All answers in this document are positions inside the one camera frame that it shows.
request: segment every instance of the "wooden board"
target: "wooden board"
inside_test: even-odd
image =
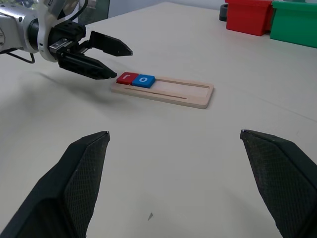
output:
[[[156,77],[156,81],[151,88],[141,88],[115,82],[111,86],[111,91],[166,103],[205,109],[209,104],[213,85],[196,81]]]

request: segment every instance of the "wall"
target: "wall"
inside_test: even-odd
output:
[[[155,5],[166,0],[111,0],[109,17],[125,14],[147,6]],[[219,9],[224,4],[224,0],[170,0],[171,2],[181,3],[190,6]]]

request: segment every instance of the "red storage box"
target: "red storage box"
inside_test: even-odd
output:
[[[271,28],[272,0],[225,0],[227,29],[261,36]]]

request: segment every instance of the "red tile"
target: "red tile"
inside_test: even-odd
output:
[[[137,76],[139,76],[139,74],[137,73],[125,72],[120,77],[117,78],[117,83],[129,85]]]

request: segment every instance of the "green bin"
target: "green bin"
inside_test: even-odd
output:
[[[273,1],[271,39],[317,48],[317,4]]]

